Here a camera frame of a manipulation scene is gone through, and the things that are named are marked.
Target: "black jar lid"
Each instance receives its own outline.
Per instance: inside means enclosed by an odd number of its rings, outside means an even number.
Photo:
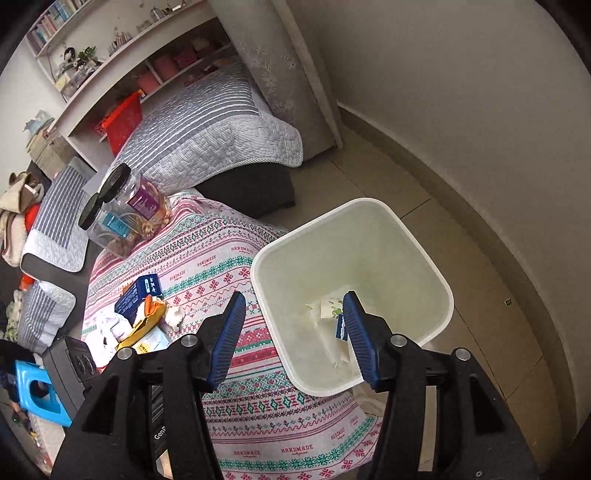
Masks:
[[[111,200],[113,200],[121,191],[123,185],[127,183],[130,175],[131,168],[129,168],[125,163],[117,166],[100,188],[100,200],[102,200],[104,203],[109,203]]]
[[[88,230],[92,223],[95,221],[96,216],[100,212],[100,207],[102,207],[103,202],[99,199],[99,194],[95,193],[88,203],[86,203],[82,213],[80,214],[80,219],[78,220],[78,226],[83,230]]]

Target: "plastic jar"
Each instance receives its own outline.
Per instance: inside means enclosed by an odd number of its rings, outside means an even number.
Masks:
[[[100,189],[99,198],[114,214],[135,225],[144,238],[154,236],[168,223],[168,199],[140,172],[124,163],[111,172]]]
[[[139,233],[108,209],[95,193],[82,210],[78,225],[88,238],[119,258],[127,258],[141,238]]]

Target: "gray curtain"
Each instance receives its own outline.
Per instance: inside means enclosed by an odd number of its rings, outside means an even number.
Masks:
[[[298,129],[304,159],[334,146],[342,146],[340,118],[335,117],[330,90],[315,73],[295,21],[280,4],[279,15],[272,0],[209,0],[236,51],[269,104],[273,115]],[[283,18],[289,27],[286,29]],[[299,53],[290,35],[295,36]],[[310,75],[314,88],[307,74]]]

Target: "tile floor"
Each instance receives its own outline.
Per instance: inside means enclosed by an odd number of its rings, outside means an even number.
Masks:
[[[262,220],[294,229],[359,197],[390,206],[427,251],[452,288],[455,309],[447,329],[426,348],[467,347],[506,399],[534,457],[544,469],[560,445],[554,388],[542,351],[511,292],[466,231],[395,159],[345,128],[345,147],[291,171],[296,206]],[[430,469],[434,396],[427,414],[420,469]]]

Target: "green plant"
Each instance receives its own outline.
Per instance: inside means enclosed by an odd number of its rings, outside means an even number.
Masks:
[[[78,52],[78,58],[85,62],[89,62],[95,59],[96,47],[86,47],[84,50]]]

